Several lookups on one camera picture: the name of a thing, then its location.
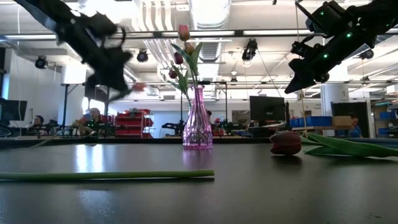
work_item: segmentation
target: flower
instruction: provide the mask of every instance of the flower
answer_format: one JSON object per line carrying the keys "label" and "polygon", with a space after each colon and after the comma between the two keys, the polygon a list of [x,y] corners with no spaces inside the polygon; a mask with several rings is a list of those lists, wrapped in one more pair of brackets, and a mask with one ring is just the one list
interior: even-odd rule
{"label": "flower", "polygon": [[189,29],[187,25],[180,25],[178,27],[178,37],[184,42],[189,40],[191,35],[189,34]]}
{"label": "flower", "polygon": [[184,59],[182,58],[182,56],[180,55],[180,53],[175,52],[174,53],[174,62],[177,65],[181,65],[182,63],[184,63]]}
{"label": "flower", "polygon": [[135,91],[144,91],[145,87],[146,87],[146,85],[143,83],[136,83],[132,86],[133,90],[135,90]]}
{"label": "flower", "polygon": [[177,78],[177,72],[175,72],[174,70],[170,70],[169,77],[172,79]]}
{"label": "flower", "polygon": [[186,43],[186,44],[185,44],[185,47],[184,47],[184,51],[185,51],[187,54],[191,55],[191,54],[193,53],[193,51],[195,51],[195,48],[192,46],[192,44]]}

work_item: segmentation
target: vase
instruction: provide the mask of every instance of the vase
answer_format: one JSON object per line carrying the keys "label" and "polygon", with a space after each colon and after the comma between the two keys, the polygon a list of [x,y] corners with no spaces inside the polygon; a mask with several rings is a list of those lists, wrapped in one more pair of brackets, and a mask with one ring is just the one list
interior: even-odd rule
{"label": "vase", "polygon": [[207,150],[213,148],[213,133],[203,102],[203,88],[193,89],[195,96],[185,124],[182,141],[186,150]]}

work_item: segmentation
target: monitor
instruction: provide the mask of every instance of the monitor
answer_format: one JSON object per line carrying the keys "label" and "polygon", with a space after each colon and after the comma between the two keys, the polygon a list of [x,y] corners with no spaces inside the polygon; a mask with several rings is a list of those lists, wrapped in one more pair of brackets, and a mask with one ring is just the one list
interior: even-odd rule
{"label": "monitor", "polygon": [[23,121],[25,120],[25,112],[27,101],[4,100],[0,102],[0,121]]}
{"label": "monitor", "polygon": [[254,121],[285,121],[285,98],[250,96],[250,119]]}

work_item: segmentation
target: table surface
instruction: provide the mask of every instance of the table surface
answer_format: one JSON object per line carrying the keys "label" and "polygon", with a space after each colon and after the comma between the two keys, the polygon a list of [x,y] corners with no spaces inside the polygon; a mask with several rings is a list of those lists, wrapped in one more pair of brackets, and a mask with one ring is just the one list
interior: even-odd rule
{"label": "table surface", "polygon": [[0,183],[0,223],[397,223],[398,161],[273,156],[270,144],[0,151],[4,172],[214,169],[211,179]]}

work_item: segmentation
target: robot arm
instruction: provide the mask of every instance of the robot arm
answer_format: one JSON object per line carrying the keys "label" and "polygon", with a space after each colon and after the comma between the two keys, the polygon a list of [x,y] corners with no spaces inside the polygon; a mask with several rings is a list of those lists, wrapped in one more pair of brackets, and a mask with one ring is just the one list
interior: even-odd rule
{"label": "robot arm", "polygon": [[[376,37],[398,24],[398,2],[395,0],[374,0],[365,6],[350,6],[347,10],[335,1],[324,2],[313,14],[299,2],[296,6],[308,17],[306,25],[314,34],[292,44],[290,52],[302,58],[289,62],[295,74],[286,93],[310,87],[315,82],[326,82],[333,67],[363,44],[373,49]],[[324,46],[305,44],[316,35],[332,38]]]}
{"label": "robot arm", "polygon": [[95,14],[88,17],[73,12],[64,2],[59,0],[15,0],[25,8],[37,21],[57,35],[58,44],[66,42],[94,71],[87,85],[106,85],[120,92],[128,91],[123,78],[124,64],[132,57],[123,52],[122,44],[106,48],[104,41],[117,33],[118,26],[106,16]]}

